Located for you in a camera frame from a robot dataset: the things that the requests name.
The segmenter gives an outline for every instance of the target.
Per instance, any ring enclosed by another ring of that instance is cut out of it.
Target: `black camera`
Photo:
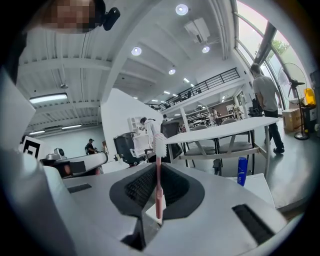
[[[109,31],[110,29],[112,29],[113,25],[116,23],[119,17],[120,11],[116,7],[111,8],[109,12],[105,12],[104,17],[102,18],[104,19],[102,22],[104,30]]]

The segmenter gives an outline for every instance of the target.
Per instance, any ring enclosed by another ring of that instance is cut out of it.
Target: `blue bottle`
[[[245,185],[248,170],[248,160],[245,157],[239,157],[238,162],[238,184]]]

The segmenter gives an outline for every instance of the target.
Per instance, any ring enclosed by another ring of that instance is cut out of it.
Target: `white wall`
[[[103,128],[90,128],[79,131],[68,132],[59,135],[40,138],[41,141],[49,144],[53,149],[63,149],[67,158],[75,158],[85,156],[85,146],[89,139],[94,139],[93,147],[102,151],[102,142],[105,140]]]
[[[163,120],[160,112],[113,88],[107,102],[101,104],[101,120],[110,159],[112,159],[111,156],[117,154],[114,137],[130,132],[128,118],[133,117],[152,118],[159,125]]]

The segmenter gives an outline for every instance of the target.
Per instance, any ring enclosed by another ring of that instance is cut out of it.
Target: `railing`
[[[234,67],[233,69],[230,69],[226,72],[223,72],[221,74],[218,74],[214,77],[211,77],[201,83],[196,84],[194,87],[186,89],[176,96],[166,100],[164,103],[155,105],[155,104],[147,104],[151,108],[157,111],[163,111],[171,106],[174,106],[177,103],[183,102],[197,94],[201,94],[207,90],[210,90],[214,87],[220,86],[224,83],[227,83],[229,81],[235,80],[237,78],[240,78],[237,68]]]

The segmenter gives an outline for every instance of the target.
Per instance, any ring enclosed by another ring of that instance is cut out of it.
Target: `black pants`
[[[266,117],[270,117],[270,118],[277,118],[278,117],[278,110],[276,110],[276,111],[264,110],[263,112],[264,112],[264,115]],[[278,131],[277,123],[273,123],[273,124],[269,125],[269,136],[270,136],[270,141],[273,138],[274,144],[275,144],[277,149],[283,149],[284,148],[284,143],[281,140],[280,133]]]

